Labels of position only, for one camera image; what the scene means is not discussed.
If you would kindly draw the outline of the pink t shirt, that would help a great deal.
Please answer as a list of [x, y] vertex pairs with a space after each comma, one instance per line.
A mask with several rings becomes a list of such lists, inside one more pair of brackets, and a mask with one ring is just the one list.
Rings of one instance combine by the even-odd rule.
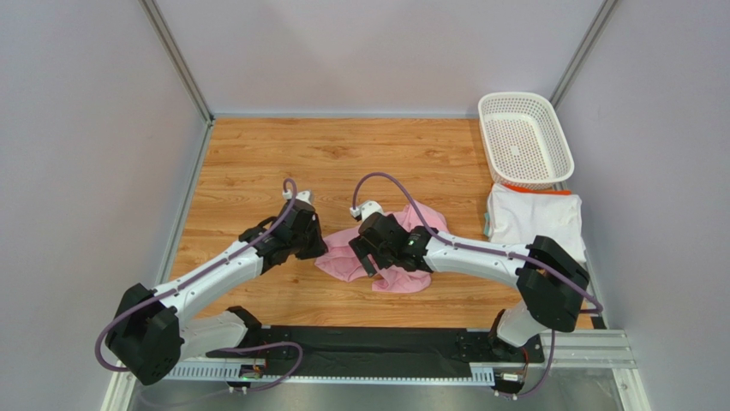
[[[448, 233], [447, 221], [443, 214], [420, 202], [416, 202], [416, 204], [430, 227]], [[422, 224], [411, 205], [406, 205], [402, 211], [394, 212], [393, 215], [398, 223], [407, 230]], [[315, 266], [326, 274], [347, 283], [366, 277], [367, 272], [349, 245], [349, 241], [358, 235], [358, 228], [357, 225], [325, 237], [324, 242], [328, 251], [315, 260]], [[380, 279], [373, 281], [371, 286], [375, 292], [410, 294], [423, 291], [431, 284], [430, 274], [426, 271], [408, 272], [393, 266], [380, 269], [379, 274]]]

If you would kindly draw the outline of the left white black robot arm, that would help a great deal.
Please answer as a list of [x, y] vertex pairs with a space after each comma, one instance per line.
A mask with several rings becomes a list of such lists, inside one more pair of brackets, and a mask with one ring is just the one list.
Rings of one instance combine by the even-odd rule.
[[215, 258], [190, 273], [148, 289], [140, 283], [123, 295], [115, 318], [95, 348], [107, 347], [144, 385], [155, 384], [180, 360], [238, 347], [257, 327], [242, 308], [200, 319], [198, 313], [231, 289], [260, 277], [290, 257], [316, 259], [327, 251], [313, 194], [285, 194], [276, 217], [244, 231]]

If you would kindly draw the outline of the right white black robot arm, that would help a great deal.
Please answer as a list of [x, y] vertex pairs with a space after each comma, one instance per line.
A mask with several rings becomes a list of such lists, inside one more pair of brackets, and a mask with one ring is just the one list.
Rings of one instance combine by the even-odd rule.
[[529, 244], [493, 244], [416, 226], [374, 213], [349, 242], [369, 276], [386, 268], [407, 272], [454, 272], [501, 283], [520, 302], [499, 314], [492, 334], [513, 347], [544, 331], [575, 331], [588, 298], [589, 273], [556, 241], [538, 235]]

